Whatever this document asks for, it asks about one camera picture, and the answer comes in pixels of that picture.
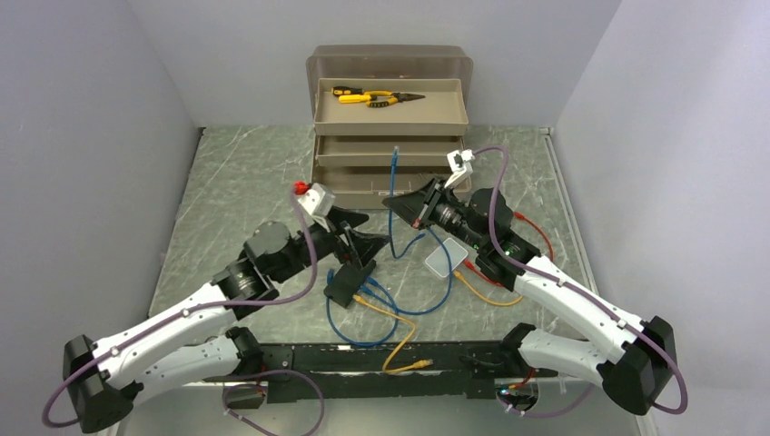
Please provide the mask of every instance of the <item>toolbox drawer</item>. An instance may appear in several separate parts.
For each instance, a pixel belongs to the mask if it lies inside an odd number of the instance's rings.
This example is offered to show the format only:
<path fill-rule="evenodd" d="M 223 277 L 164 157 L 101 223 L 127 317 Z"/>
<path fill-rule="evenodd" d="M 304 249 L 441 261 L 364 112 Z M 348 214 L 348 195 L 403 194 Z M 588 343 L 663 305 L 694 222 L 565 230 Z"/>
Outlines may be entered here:
<path fill-rule="evenodd" d="M 316 136 L 319 166 L 387 166 L 399 147 L 401 166 L 446 166 L 447 154 L 462 150 L 461 136 Z"/>
<path fill-rule="evenodd" d="M 404 167 L 396 172 L 394 195 L 410 193 L 435 176 L 449 177 L 448 165 Z M 337 196 L 335 206 L 345 209 L 385 209 L 382 200 L 390 195 L 390 167 L 313 165 L 311 180 L 331 189 Z M 470 179 L 454 189 L 456 194 L 470 191 Z"/>
<path fill-rule="evenodd" d="M 425 95 L 388 107 L 342 104 L 334 86 Z M 319 79 L 315 132 L 323 136 L 462 136 L 468 115 L 459 79 Z"/>

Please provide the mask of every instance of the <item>translucent lid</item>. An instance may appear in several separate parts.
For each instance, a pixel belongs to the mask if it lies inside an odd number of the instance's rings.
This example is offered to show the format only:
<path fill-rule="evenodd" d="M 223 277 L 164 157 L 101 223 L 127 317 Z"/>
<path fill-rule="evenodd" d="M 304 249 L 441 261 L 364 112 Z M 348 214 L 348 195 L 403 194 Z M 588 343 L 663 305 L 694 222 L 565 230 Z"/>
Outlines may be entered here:
<path fill-rule="evenodd" d="M 319 45 L 308 58 L 315 115 L 318 79 L 459 79 L 468 102 L 473 61 L 456 45 Z"/>

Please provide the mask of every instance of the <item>gray marble surface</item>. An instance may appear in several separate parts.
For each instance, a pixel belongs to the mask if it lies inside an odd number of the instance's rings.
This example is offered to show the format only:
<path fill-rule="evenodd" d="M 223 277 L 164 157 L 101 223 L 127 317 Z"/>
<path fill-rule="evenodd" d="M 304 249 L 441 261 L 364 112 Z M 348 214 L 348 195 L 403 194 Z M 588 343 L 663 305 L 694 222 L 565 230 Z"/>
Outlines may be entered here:
<path fill-rule="evenodd" d="M 190 179 L 177 215 L 173 237 L 161 272 L 150 315 L 172 306 L 195 292 L 213 274 L 235 259 L 242 244 L 262 222 L 276 220 L 290 229 L 298 224 L 291 214 L 291 183 L 310 178 L 314 132 L 312 126 L 253 126 L 207 128 L 195 156 Z M 508 205 L 539 224 L 550 237 L 556 265 L 581 283 L 586 273 L 578 260 L 578 246 L 570 231 L 558 191 L 553 163 L 537 127 L 471 126 L 465 136 L 468 148 L 503 144 L 510 163 L 502 192 Z M 499 169 L 499 155 L 483 154 L 473 164 L 473 187 L 491 186 Z M 367 211 L 370 220 L 359 230 L 387 233 L 387 213 Z M 394 240 L 401 250 L 415 235 L 405 223 L 394 220 Z M 439 237 L 447 235 L 438 230 Z M 547 253 L 541 236 L 528 224 L 515 220 L 514 230 Z M 373 277 L 390 289 L 399 307 L 420 311 L 443 297 L 447 281 L 423 264 L 438 246 L 429 235 L 402 259 L 395 261 L 386 247 L 377 256 Z M 267 307 L 241 321 L 260 342 L 341 342 L 326 319 L 322 290 L 329 268 L 339 265 L 329 256 L 319 263 L 319 277 L 310 294 L 291 304 Z M 508 301 L 516 295 L 481 281 L 460 267 L 468 280 L 489 298 Z M 310 278 L 302 272 L 279 284 L 281 297 L 301 291 Z M 392 319 L 358 304 L 347 310 L 331 305 L 334 321 L 356 341 L 374 341 L 390 330 Z M 512 307 L 484 303 L 455 281 L 447 302 L 433 313 L 412 317 L 418 322 L 417 341 L 499 340 L 518 322 L 528 322 L 555 334 L 579 337 L 542 306 L 524 299 Z M 407 328 L 391 338 L 399 341 Z"/>

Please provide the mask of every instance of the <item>pliers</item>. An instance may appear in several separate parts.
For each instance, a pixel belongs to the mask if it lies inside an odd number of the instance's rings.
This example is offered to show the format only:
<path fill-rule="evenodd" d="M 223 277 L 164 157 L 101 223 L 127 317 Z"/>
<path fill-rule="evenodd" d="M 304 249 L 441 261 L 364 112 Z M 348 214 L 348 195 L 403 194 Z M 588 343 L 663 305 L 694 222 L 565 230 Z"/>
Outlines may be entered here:
<path fill-rule="evenodd" d="M 363 91 L 360 88 L 348 86 L 335 86 L 331 89 L 334 95 L 340 98 L 340 103 L 366 103 L 368 107 L 386 107 L 391 104 L 409 102 L 425 98 L 425 95 L 409 93 L 393 93 L 391 91 Z M 389 97 L 384 101 L 377 101 L 377 97 Z"/>

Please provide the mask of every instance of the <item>white wall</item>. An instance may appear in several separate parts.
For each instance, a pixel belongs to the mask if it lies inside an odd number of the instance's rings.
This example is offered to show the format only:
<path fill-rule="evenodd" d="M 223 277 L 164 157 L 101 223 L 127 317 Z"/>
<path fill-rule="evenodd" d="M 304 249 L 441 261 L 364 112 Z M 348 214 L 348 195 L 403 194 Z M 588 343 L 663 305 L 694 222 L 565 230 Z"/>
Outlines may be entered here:
<path fill-rule="evenodd" d="M 768 23 L 762 0 L 625 0 L 557 125 L 600 291 L 674 325 L 691 405 L 664 435 L 770 434 Z"/>
<path fill-rule="evenodd" d="M 309 124 L 317 45 L 459 45 L 474 124 L 553 125 L 620 0 L 129 0 L 198 125 Z"/>
<path fill-rule="evenodd" d="M 40 423 L 64 344 L 146 316 L 197 132 L 124 0 L 3 1 L 0 41 L 0 434 L 80 434 Z"/>

